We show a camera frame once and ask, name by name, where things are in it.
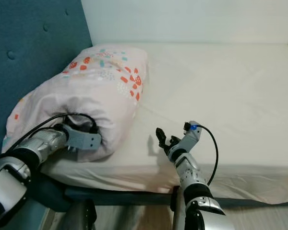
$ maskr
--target bed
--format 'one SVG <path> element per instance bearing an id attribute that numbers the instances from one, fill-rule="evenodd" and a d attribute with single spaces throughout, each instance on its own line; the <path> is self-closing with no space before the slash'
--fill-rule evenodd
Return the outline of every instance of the bed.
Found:
<path id="1" fill-rule="evenodd" d="M 78 0 L 0 1 L 0 149 L 18 100 L 91 45 Z M 235 205 L 288 203 L 288 45 L 130 45 L 148 52 L 150 76 L 129 137 L 97 162 L 55 154 L 32 196 L 56 211 L 67 210 L 66 197 L 169 204 L 178 180 L 155 128 L 181 137 L 184 122 L 194 119 L 220 147 L 215 197 Z M 209 176 L 215 155 L 208 135 L 192 153 Z"/>

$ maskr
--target white wall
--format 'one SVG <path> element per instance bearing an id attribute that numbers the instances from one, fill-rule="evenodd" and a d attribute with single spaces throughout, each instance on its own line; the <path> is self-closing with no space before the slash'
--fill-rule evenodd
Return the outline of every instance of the white wall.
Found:
<path id="1" fill-rule="evenodd" d="M 93 44 L 288 43 L 288 0 L 82 0 Z"/>

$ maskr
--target headboard button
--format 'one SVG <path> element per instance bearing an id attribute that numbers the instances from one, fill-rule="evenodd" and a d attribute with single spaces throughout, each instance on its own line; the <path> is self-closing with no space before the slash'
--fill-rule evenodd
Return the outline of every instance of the headboard button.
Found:
<path id="1" fill-rule="evenodd" d="M 15 59 L 15 54 L 12 51 L 8 51 L 6 54 L 7 54 L 8 58 L 10 60 L 14 60 Z"/>
<path id="2" fill-rule="evenodd" d="M 44 31 L 46 31 L 46 32 L 48 31 L 48 26 L 46 24 L 44 24 L 43 28 L 44 28 Z"/>

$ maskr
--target floor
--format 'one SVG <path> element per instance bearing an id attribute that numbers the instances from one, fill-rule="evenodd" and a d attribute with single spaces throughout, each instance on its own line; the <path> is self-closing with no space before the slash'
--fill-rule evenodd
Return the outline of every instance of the floor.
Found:
<path id="1" fill-rule="evenodd" d="M 97 206 L 96 230 L 171 230 L 167 206 Z M 288 207 L 226 209 L 236 230 L 288 230 Z M 60 230 L 64 213 L 55 213 L 50 228 Z"/>

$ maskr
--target mattress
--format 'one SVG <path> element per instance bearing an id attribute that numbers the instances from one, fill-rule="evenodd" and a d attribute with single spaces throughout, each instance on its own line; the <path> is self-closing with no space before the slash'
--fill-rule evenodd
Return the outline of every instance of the mattress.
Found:
<path id="1" fill-rule="evenodd" d="M 100 161 L 54 154 L 42 172 L 81 187 L 169 193 L 179 180 L 156 127 L 182 137 L 184 122 L 195 120 L 219 146 L 215 197 L 288 202 L 288 46 L 133 45 L 148 52 L 149 78 L 128 138 Z M 207 133 L 191 153 L 209 178 L 215 149 Z"/>

